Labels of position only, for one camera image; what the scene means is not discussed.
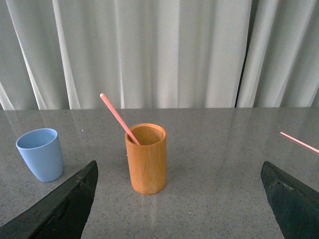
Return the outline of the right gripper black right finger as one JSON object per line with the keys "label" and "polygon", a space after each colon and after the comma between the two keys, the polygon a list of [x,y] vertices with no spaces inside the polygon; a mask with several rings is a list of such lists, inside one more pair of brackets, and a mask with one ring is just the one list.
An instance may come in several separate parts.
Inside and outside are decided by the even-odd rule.
{"label": "right gripper black right finger", "polygon": [[317,239],[319,193],[269,161],[263,163],[261,180],[284,238]]}

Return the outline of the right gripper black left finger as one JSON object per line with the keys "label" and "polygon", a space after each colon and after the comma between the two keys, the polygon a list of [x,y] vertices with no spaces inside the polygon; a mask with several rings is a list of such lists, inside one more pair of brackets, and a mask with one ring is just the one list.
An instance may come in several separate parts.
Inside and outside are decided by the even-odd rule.
{"label": "right gripper black left finger", "polygon": [[79,239],[98,181],[95,160],[0,228],[2,239]]}

